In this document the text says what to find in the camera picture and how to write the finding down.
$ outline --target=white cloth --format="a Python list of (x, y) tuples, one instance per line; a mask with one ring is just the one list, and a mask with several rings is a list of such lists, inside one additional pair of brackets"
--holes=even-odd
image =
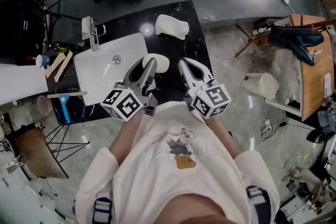
[[(178, 168), (181, 155), (190, 168)], [(144, 118), (120, 167), (107, 148), (100, 149), (80, 184), (76, 215), (80, 224), (91, 223), (97, 192), (110, 186), (117, 223), (153, 223), (169, 200), (190, 193), (210, 198), (231, 221), (251, 223), (249, 185), (268, 192), (273, 220), (279, 195), (261, 155), (249, 151), (233, 160), (200, 116), (174, 102)]]

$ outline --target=sink drain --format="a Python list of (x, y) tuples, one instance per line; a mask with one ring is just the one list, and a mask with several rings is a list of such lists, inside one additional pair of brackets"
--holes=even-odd
[(113, 62), (115, 65), (120, 64), (120, 62), (121, 62), (121, 57), (120, 57), (120, 55), (114, 55), (113, 58), (112, 58), (112, 62)]

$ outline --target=person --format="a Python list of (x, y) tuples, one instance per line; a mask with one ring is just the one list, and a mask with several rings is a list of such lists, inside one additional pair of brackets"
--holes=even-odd
[(75, 209), (80, 224), (263, 224), (279, 195), (261, 155), (242, 152), (219, 118), (168, 102), (154, 117), (138, 111), (99, 149)]

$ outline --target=black marble countertop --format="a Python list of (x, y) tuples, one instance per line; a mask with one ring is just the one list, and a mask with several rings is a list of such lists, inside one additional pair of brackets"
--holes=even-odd
[[(155, 22), (160, 14), (172, 16), (178, 20), (188, 22), (189, 33), (185, 40), (180, 40), (165, 34), (155, 34)], [(169, 101), (183, 101), (186, 87), (181, 81), (178, 62), (181, 57), (195, 59), (211, 69), (209, 55), (205, 45), (204, 35), (192, 1), (172, 3), (153, 7), (128, 14), (104, 23), (106, 34), (100, 37), (99, 43), (103, 44), (120, 37), (142, 32), (148, 53), (161, 54), (169, 58), (170, 67), (166, 73), (156, 74), (156, 88), (152, 93), (159, 104)], [(73, 40), (81, 41), (81, 35)], [(76, 74), (74, 57), (60, 80), (55, 83), (54, 76), (58, 68), (47, 79), (50, 94), (78, 92), (80, 86)], [(56, 118), (61, 125), (65, 125), (60, 101), (53, 98)], [(107, 118), (110, 115), (100, 104), (86, 106), (82, 97), (70, 97), (67, 102), (71, 123), (79, 123)]]

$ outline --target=wooden table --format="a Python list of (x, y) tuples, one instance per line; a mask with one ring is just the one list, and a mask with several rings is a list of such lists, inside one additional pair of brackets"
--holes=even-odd
[[(290, 15), (292, 26), (308, 25), (324, 21), (322, 17), (303, 15), (301, 24), (301, 15)], [(332, 59), (331, 40), (326, 31), (322, 32), (324, 42), (310, 47), (310, 52), (318, 51), (315, 55), (315, 66), (309, 66), (304, 62), (300, 62), (300, 109), (292, 106), (277, 103), (273, 100), (265, 99), (265, 103), (276, 106), (280, 109), (288, 111), (296, 116), (300, 116), (301, 120), (306, 120), (324, 103), (324, 75), (330, 73), (331, 92), (334, 92), (334, 67)]]

